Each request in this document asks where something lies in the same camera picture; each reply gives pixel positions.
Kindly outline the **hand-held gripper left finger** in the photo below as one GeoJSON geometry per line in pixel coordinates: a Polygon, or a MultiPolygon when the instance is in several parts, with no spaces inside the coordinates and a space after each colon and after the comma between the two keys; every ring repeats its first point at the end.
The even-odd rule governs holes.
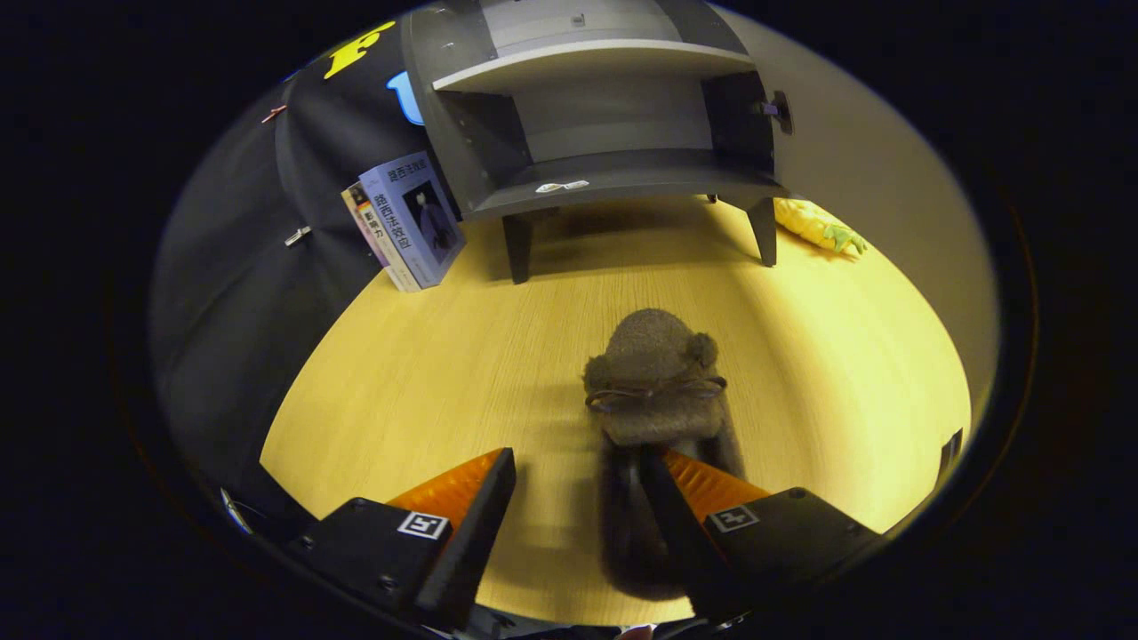
{"type": "Polygon", "coordinates": [[[376,612],[467,627],[516,479],[516,451],[498,448],[386,502],[352,498],[287,550],[376,612]]]}

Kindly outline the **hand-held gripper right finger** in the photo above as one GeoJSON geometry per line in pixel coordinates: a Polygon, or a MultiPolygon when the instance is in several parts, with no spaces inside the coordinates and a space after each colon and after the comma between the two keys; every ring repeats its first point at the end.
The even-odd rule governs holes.
{"type": "Polygon", "coordinates": [[[640,483],[694,614],[710,623],[802,604],[887,544],[813,491],[769,492],[670,448],[641,450],[640,483]]]}

